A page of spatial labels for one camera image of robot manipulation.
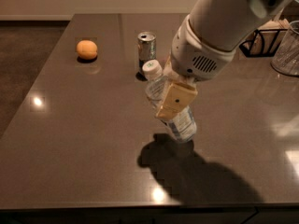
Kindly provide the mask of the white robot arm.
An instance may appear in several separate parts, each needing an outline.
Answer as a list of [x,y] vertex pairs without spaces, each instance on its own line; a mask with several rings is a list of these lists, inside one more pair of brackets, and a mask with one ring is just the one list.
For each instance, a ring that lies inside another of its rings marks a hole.
[[292,0],[197,0],[175,34],[164,73],[170,85],[156,117],[169,120],[196,97],[197,81],[214,78],[254,30]]

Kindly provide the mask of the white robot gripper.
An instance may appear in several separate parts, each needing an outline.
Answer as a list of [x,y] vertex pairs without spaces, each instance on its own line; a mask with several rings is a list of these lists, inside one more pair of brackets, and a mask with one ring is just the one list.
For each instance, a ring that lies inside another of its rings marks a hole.
[[187,15],[176,32],[163,74],[167,80],[158,96],[155,117],[170,120],[186,108],[197,96],[196,85],[178,82],[179,75],[197,81],[213,79],[230,63],[235,51],[222,51],[204,43],[192,30]]

